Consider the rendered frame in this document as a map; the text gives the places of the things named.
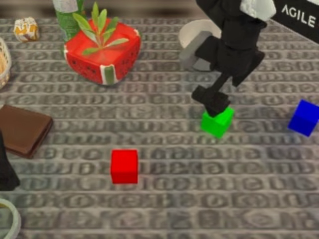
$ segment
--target brown wallet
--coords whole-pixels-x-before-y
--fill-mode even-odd
[[[4,105],[0,108],[0,129],[8,152],[33,158],[53,125],[50,116]]]

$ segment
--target bottle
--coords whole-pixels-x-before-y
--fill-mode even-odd
[[[85,17],[84,0],[53,0],[53,5],[63,40],[66,42],[80,30],[72,14],[77,13]]]

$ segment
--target wicker basket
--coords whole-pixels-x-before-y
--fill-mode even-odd
[[[11,55],[9,49],[0,37],[0,89],[2,89],[10,78]]]

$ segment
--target red planter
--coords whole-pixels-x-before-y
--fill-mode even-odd
[[[75,72],[86,79],[102,85],[113,85],[123,79],[131,69],[141,47],[139,32],[120,22],[106,44],[123,37],[129,41],[104,48],[90,55],[83,55],[83,50],[88,47],[96,47],[96,43],[79,31],[64,44],[65,59]]]

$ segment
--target table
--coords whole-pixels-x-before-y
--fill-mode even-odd
[[[112,88],[70,70],[55,20],[37,19],[34,43],[18,43],[13,19],[0,20],[13,58],[0,101],[55,119],[33,160],[9,155],[21,186],[0,197],[19,209],[21,239],[319,237],[318,133],[287,129],[301,98],[319,104],[318,47],[270,22],[259,43],[265,61],[223,90],[236,113],[217,141],[201,132],[203,107],[190,93],[218,74],[178,62],[177,34],[190,20],[122,19],[143,33],[143,46]],[[138,149],[138,185],[111,184],[113,148]]]

